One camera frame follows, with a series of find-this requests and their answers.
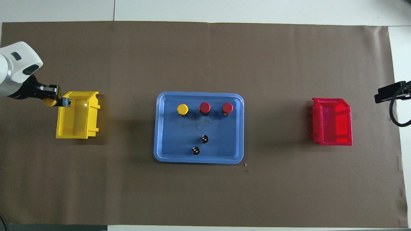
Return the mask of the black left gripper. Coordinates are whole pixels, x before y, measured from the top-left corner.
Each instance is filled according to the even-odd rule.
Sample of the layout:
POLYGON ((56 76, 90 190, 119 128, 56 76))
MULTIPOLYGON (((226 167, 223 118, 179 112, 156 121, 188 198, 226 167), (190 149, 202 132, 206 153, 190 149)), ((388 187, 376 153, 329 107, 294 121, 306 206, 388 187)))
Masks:
MULTIPOLYGON (((44 97, 60 98, 61 90, 59 85, 43 85, 38 82, 35 75, 31 75, 22 83, 22 86, 15 93, 8 95, 7 97, 18 100, 26 98, 39 98, 43 100, 44 97)), ((71 99, 60 98, 57 102, 57 107, 71 107, 71 99)))

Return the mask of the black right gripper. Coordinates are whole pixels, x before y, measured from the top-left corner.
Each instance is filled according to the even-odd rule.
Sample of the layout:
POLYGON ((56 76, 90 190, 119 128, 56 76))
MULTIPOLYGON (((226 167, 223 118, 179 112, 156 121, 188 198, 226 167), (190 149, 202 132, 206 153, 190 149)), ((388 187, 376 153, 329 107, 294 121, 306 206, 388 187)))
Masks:
POLYGON ((375 95, 375 103, 382 103, 384 101, 389 101, 392 99, 394 93, 400 89, 401 98, 409 98, 411 96, 411 81, 408 82, 396 82, 390 85, 386 85, 377 90, 375 95))

